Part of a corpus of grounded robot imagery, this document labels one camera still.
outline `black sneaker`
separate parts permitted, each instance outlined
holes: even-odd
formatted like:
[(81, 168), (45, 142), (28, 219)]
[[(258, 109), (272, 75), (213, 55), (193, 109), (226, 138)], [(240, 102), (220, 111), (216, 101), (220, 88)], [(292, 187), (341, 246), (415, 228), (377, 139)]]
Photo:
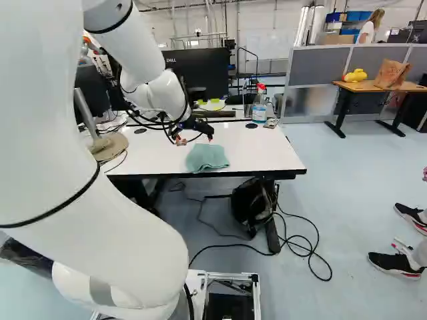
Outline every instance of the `black sneaker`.
[(421, 221), (419, 213), (423, 212), (424, 210), (418, 209), (418, 208), (409, 208), (405, 205), (402, 205), (400, 203), (397, 203), (394, 205), (394, 210), (407, 222), (411, 224), (422, 235), (427, 236), (427, 223), (424, 223)]
[(368, 260), (382, 272), (389, 273), (391, 275), (399, 275), (409, 280), (421, 279), (421, 273), (424, 271), (424, 267), (414, 270), (408, 257), (401, 253), (395, 255), (385, 255), (383, 253), (369, 252)]

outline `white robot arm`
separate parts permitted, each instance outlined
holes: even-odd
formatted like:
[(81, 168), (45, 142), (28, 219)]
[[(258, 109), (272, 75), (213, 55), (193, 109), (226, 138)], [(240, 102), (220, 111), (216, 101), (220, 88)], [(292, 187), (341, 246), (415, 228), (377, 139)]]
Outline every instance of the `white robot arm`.
[[(129, 98), (144, 97), (140, 84), (149, 82), (155, 104), (182, 113), (183, 93), (131, 1), (83, 4), (85, 28), (125, 70), (123, 87), (137, 86)], [(58, 262), (53, 278), (68, 298), (119, 319), (168, 319), (187, 276), (187, 247), (109, 182), (75, 126), (80, 1), (6, 1), (0, 27), (0, 43), (13, 48), (0, 51), (7, 119), (0, 126), (0, 229)]]
[(191, 116), (181, 82), (165, 61), (132, 0), (83, 0), (84, 27), (121, 65), (119, 85), (136, 107), (165, 111), (181, 129), (210, 139), (214, 129)]

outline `blonde hair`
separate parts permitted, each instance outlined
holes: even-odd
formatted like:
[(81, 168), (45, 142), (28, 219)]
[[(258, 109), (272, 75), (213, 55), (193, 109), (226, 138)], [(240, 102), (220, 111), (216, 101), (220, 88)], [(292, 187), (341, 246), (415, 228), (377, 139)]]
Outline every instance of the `blonde hair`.
[(374, 24), (374, 29), (378, 29), (380, 27), (381, 19), (385, 13), (384, 9), (377, 9), (371, 14), (368, 21), (371, 21)]

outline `black desk leg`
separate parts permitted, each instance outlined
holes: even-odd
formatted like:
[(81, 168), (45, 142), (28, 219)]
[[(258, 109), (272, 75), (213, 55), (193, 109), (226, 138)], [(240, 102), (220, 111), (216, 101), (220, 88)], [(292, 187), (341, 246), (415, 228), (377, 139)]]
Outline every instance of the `black desk leg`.
[(405, 100), (403, 101), (402, 105), (398, 109), (398, 112), (396, 113), (396, 116), (394, 117), (393, 123), (391, 125), (381, 120), (376, 120), (376, 122), (382, 125), (384, 128), (387, 128), (394, 134), (398, 135), (399, 137), (404, 138), (406, 135), (403, 132), (401, 132), (401, 130), (399, 130), (398, 127), (403, 120), (403, 116), (405, 115), (406, 110), (408, 110), (410, 104), (412, 103), (413, 98), (414, 98), (414, 95), (411, 95), (410, 93), (405, 97)]
[(350, 111), (350, 98), (352, 97), (352, 92), (341, 89), (340, 93), (344, 93), (344, 102), (342, 103), (340, 113), (338, 114), (338, 118), (336, 119), (336, 124), (333, 125), (329, 121), (325, 121), (325, 125), (327, 125), (329, 128), (331, 128), (341, 139), (345, 139), (346, 135), (344, 132), (341, 131), (342, 123), (344, 122), (344, 118), (346, 117), (346, 114)]
[[(277, 185), (277, 189), (275, 190), (274, 180), (272, 180), (271, 183), (273, 184), (273, 190), (275, 193), (276, 199), (273, 200), (273, 202), (275, 203), (279, 196), (279, 185)], [(276, 204), (274, 204), (274, 207), (272, 208), (272, 212), (274, 211), (276, 211)], [(265, 227), (266, 227), (268, 249), (270, 250), (271, 253), (279, 253), (282, 250), (282, 248), (280, 247), (278, 230), (276, 229), (276, 223), (274, 222), (273, 217), (266, 223)]]
[(164, 185), (163, 179), (157, 182), (151, 195), (147, 194), (142, 180), (110, 179), (110, 181), (125, 197), (135, 199), (137, 205), (159, 217), (159, 211), (155, 208), (155, 201)]

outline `folded cloth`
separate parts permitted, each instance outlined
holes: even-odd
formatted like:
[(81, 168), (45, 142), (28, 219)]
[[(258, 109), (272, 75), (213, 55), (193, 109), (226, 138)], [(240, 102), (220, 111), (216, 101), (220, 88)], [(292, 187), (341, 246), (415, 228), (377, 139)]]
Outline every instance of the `folded cloth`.
[(221, 145), (196, 143), (185, 160), (188, 171), (199, 173), (204, 169), (219, 169), (230, 166)]

